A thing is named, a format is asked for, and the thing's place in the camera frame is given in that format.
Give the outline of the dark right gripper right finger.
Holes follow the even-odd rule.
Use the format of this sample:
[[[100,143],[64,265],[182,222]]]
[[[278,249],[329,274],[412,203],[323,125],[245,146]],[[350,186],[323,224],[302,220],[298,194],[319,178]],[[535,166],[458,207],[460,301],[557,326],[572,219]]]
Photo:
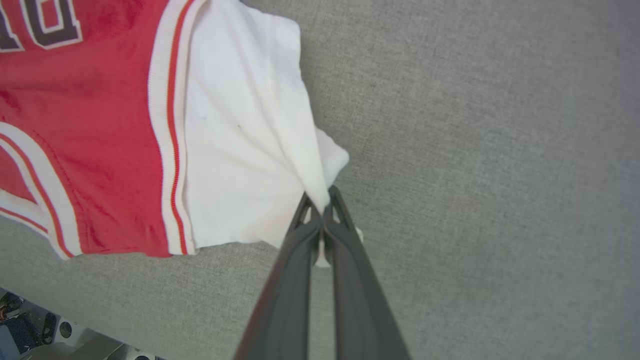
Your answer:
[[[409,349],[338,187],[330,187],[329,197],[323,230],[333,269],[336,357],[409,360]]]

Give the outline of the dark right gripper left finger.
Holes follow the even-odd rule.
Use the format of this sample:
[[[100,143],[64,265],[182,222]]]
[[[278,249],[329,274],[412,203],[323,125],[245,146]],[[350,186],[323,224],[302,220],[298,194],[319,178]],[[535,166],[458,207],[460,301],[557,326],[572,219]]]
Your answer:
[[[303,194],[234,359],[308,358],[311,271],[321,228],[318,210]]]

